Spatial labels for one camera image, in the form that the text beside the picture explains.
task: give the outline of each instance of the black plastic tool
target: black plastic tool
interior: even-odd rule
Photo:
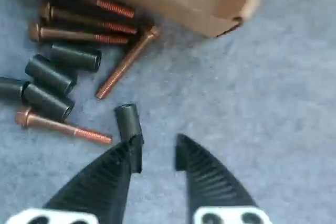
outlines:
[[[23,92],[24,99],[36,110],[49,118],[64,121],[75,103],[67,97],[51,93],[49,90],[30,83]]]
[[[126,104],[114,110],[121,141],[129,142],[134,137],[141,139],[130,147],[132,153],[130,157],[132,173],[140,173],[142,171],[142,147],[144,144],[139,114],[136,107],[135,104]]]
[[[55,92],[67,95],[77,84],[77,76],[56,67],[42,55],[35,55],[26,66],[26,73],[38,83],[48,86]]]
[[[185,135],[177,137],[175,167],[186,172],[189,223],[270,223],[234,175]]]
[[[29,85],[29,81],[0,77],[0,97],[25,103],[23,91]]]
[[[50,59],[65,68],[97,72],[101,62],[101,51],[61,43],[52,44]]]
[[[121,142],[77,174],[44,208],[88,212],[100,224],[122,224],[131,180],[131,148],[140,137]]]

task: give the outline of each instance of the black cylindrical bushing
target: black cylindrical bushing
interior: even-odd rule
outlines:
[[[135,104],[117,107],[114,112],[117,118],[121,141],[129,141],[136,135],[142,135],[138,110]]]
[[[23,91],[28,85],[29,81],[0,77],[0,97],[25,103]]]
[[[135,104],[126,104],[115,109],[121,141],[128,141],[132,173],[142,171],[143,136],[138,110]]]
[[[38,83],[48,86],[55,92],[67,95],[77,83],[77,76],[71,76],[56,67],[42,55],[35,55],[26,66],[26,73]]]
[[[64,121],[72,111],[75,103],[67,97],[51,93],[36,84],[29,84],[23,92],[24,99],[47,117]]]
[[[50,59],[62,67],[97,72],[101,62],[101,51],[66,44],[53,44]]]

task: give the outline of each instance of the gray carpet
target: gray carpet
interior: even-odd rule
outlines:
[[[38,52],[26,37],[39,0],[0,0],[0,75],[27,78]],[[136,102],[144,172],[132,178],[124,223],[186,223],[184,174],[173,170],[185,133],[242,181],[273,223],[328,223],[336,201],[335,0],[262,0],[251,21],[207,40],[167,20],[163,35],[113,90],[93,94],[122,57],[80,73],[69,121],[112,134],[117,105]],[[15,125],[0,102],[0,222],[42,206],[107,148]]]

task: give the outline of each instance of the bolt thread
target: bolt thread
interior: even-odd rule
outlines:
[[[77,129],[75,132],[75,136],[83,137],[83,138],[86,138],[87,140],[97,142],[100,144],[110,144],[112,141],[112,138],[108,136],[104,136],[100,133],[96,133],[93,131],[87,131],[84,129]]]
[[[115,71],[110,78],[105,82],[105,84],[96,93],[96,98],[101,100],[107,96],[110,90],[113,88],[115,83],[119,80],[122,71]]]
[[[125,8],[123,6],[113,4],[104,0],[97,0],[97,5],[100,6],[103,9],[109,10],[111,12],[115,12],[119,15],[123,15],[128,18],[134,17],[134,11],[130,10],[128,8]]]
[[[112,30],[112,31],[121,31],[127,34],[136,34],[138,32],[137,29],[135,28],[132,28],[126,25],[116,24],[116,23],[103,22],[103,23],[100,23],[99,26]]]
[[[93,38],[95,41],[105,43],[105,44],[127,44],[128,43],[128,39],[123,38],[123,37],[113,37],[113,36],[95,34]]]

